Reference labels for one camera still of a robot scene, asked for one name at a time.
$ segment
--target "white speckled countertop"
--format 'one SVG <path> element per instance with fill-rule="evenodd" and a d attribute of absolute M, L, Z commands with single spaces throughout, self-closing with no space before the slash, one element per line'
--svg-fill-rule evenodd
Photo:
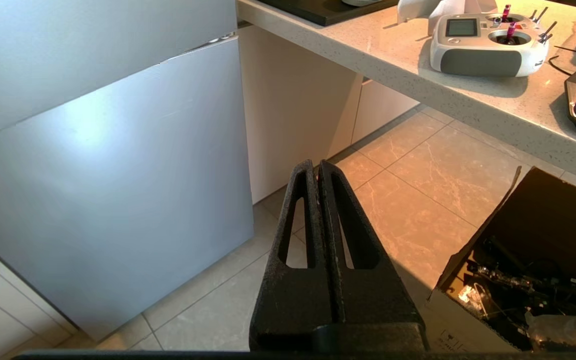
<path fill-rule="evenodd" d="M 500 9 L 506 4 L 497 0 Z M 576 46 L 576 7 L 544 0 L 512 2 L 512 13 L 530 16 L 550 7 L 549 57 L 576 55 L 553 45 Z M 567 116 L 564 80 L 546 62 L 528 77 L 481 78 L 430 68 L 428 20 L 400 25 L 397 7 L 322 27 L 257 0 L 238 0 L 238 16 L 279 37 L 467 123 L 536 157 L 576 174 L 576 128 Z"/>

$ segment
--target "open cardboard box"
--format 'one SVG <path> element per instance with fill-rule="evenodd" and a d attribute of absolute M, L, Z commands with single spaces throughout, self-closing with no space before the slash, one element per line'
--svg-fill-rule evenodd
<path fill-rule="evenodd" d="M 506 249 L 528 264 L 538 258 L 557 262 L 562 273 L 576 278 L 576 187 L 532 168 L 494 209 L 472 239 L 450 257 L 435 289 L 420 309 L 430 348 L 443 352 L 516 352 L 519 349 L 471 315 L 457 301 L 464 286 L 458 279 L 466 260 L 494 235 Z"/>

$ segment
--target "refrigerator door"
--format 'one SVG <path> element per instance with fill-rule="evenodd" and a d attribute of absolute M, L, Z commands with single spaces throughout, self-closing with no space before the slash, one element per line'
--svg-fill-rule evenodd
<path fill-rule="evenodd" d="M 236 29 L 235 0 L 0 0 L 0 129 Z"/>
<path fill-rule="evenodd" d="M 0 257 L 94 339 L 252 236 L 236 36 L 0 131 Z"/>

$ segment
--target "cable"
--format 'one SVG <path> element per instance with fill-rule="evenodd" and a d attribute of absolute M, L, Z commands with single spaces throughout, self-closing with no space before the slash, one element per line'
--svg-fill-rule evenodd
<path fill-rule="evenodd" d="M 572 51 L 573 53 L 576 53 L 576 50 L 574 50 L 574 48 L 567 48 L 567 47 L 562 47 L 562 46 L 557 46 L 557 45 L 554 45 L 554 47 L 558 48 L 558 49 L 568 50 L 568 51 Z"/>
<path fill-rule="evenodd" d="M 576 53 L 576 50 L 574 50 L 574 48 L 567 48 L 567 47 L 562 47 L 562 46 L 557 46 L 554 45 L 555 48 L 558 49 L 562 49 L 562 50 L 568 50 L 568 51 L 572 51 L 573 53 Z M 568 71 L 560 68 L 559 66 L 553 64 L 553 60 L 557 59 L 558 57 L 560 57 L 559 55 L 554 55 L 553 57 L 551 57 L 550 59 L 548 59 L 548 64 L 550 64 L 550 66 L 552 66 L 553 68 L 557 69 L 558 71 L 561 71 L 562 73 L 564 73 L 565 75 L 571 76 L 572 73 L 569 73 Z"/>
<path fill-rule="evenodd" d="M 560 57 L 559 55 L 554 55 L 553 57 L 551 57 L 550 59 L 548 59 L 548 64 L 550 64 L 550 66 L 552 66 L 553 68 L 561 71 L 562 73 L 564 73 L 565 75 L 571 76 L 572 73 L 569 73 L 568 71 L 560 68 L 559 66 L 553 64 L 553 60 L 557 59 L 558 57 Z"/>

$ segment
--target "cabinet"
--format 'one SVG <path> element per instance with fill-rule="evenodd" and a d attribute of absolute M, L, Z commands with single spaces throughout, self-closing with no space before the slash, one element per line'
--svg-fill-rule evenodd
<path fill-rule="evenodd" d="M 75 328 L 0 262 L 0 358 L 28 348 L 53 347 Z"/>
<path fill-rule="evenodd" d="M 375 80 L 365 80 L 361 84 L 352 143 L 360 141 L 418 104 L 419 102 L 413 98 L 379 84 Z"/>
<path fill-rule="evenodd" d="M 260 27 L 238 35 L 254 203 L 419 104 Z"/>

